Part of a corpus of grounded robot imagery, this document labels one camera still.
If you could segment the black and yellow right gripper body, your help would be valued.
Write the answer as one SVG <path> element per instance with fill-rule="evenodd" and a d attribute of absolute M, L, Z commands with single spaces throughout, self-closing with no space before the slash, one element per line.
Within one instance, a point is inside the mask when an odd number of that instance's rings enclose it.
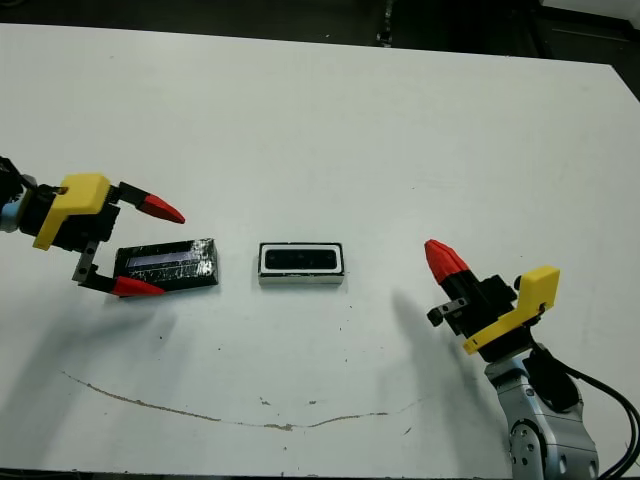
<path fill-rule="evenodd" d="M 431 309 L 435 326 L 447 323 L 465 338 L 469 355 L 502 358 L 528 345 L 526 329 L 554 306 L 560 270 L 543 266 L 516 279 L 510 286 L 498 275 L 482 281 L 470 269 L 450 269 L 436 276 L 449 302 Z"/>

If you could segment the black and yellow left gripper body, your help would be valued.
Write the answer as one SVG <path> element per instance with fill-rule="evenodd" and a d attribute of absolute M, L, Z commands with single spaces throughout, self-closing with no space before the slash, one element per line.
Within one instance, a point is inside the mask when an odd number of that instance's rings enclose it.
<path fill-rule="evenodd" d="M 58 247 L 80 258 L 73 280 L 85 288 L 114 288 L 117 280 L 98 273 L 93 263 L 100 243 L 110 239 L 119 208 L 102 174 L 73 174 L 58 186 L 39 184 L 25 192 L 19 231 L 34 238 L 33 247 Z"/>

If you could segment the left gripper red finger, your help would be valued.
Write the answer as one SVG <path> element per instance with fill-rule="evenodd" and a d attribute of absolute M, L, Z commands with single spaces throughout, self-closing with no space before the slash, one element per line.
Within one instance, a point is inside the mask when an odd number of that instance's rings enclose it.
<path fill-rule="evenodd" d="M 122 201 L 147 215 L 177 224 L 185 223 L 184 216 L 176 208 L 154 194 L 125 182 L 119 183 L 118 190 Z"/>
<path fill-rule="evenodd" d="M 118 297 L 156 296 L 165 293 L 164 289 L 141 280 L 123 276 L 111 278 L 95 272 L 87 272 L 82 276 L 79 285 Z"/>

